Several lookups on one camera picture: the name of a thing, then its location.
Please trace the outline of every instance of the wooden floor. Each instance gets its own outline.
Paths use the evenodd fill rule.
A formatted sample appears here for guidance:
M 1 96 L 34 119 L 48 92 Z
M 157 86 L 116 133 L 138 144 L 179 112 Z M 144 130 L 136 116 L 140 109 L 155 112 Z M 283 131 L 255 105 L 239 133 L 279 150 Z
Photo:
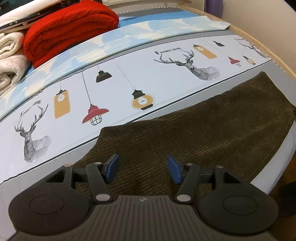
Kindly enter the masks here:
M 294 181 L 296 181 L 296 153 L 282 177 L 271 191 L 270 196 L 277 200 L 279 198 L 279 188 Z M 279 241 L 296 241 L 296 215 L 287 218 L 278 218 L 272 227 L 271 234 Z

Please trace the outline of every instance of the red lamp shade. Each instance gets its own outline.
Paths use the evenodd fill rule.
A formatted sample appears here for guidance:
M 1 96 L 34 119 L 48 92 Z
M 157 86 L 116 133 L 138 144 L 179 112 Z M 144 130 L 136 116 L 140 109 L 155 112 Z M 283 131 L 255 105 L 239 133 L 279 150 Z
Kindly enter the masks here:
M 91 120 L 92 125 L 97 125 L 102 121 L 101 115 L 107 112 L 109 112 L 108 109 L 100 109 L 96 105 L 91 105 L 91 107 L 89 108 L 89 113 L 86 117 L 84 117 L 82 123 Z
M 237 60 L 237 59 L 233 59 L 233 58 L 230 58 L 230 57 L 228 57 L 229 59 L 230 59 L 230 63 L 231 64 L 235 64 L 235 63 L 239 63 L 240 61 L 239 60 Z

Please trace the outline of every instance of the red towel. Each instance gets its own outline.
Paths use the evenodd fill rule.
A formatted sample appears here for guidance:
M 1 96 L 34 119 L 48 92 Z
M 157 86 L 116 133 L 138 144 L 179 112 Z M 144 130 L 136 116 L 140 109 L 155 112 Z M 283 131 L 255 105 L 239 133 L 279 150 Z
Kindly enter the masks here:
M 117 28 L 118 16 L 91 0 L 60 9 L 33 24 L 24 40 L 24 53 L 37 68 L 68 47 Z

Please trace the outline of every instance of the pile of linens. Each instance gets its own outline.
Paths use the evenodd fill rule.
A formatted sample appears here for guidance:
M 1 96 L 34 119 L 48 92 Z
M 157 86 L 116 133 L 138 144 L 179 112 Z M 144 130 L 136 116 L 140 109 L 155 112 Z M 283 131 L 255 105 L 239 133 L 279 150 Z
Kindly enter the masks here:
M 0 0 L 0 95 L 33 65 L 118 26 L 99 0 Z

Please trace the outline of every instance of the blue gripper pad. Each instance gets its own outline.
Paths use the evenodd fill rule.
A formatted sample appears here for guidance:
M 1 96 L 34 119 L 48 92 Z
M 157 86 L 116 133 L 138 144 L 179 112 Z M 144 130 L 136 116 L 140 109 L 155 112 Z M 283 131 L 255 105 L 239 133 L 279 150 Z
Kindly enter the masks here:
M 105 163 L 104 163 L 104 179 L 106 184 L 110 184 L 113 182 L 118 170 L 119 170 L 119 155 L 112 155 Z
M 181 184 L 183 182 L 184 177 L 181 174 L 181 167 L 181 163 L 178 163 L 172 156 L 168 156 L 168 170 L 175 184 Z

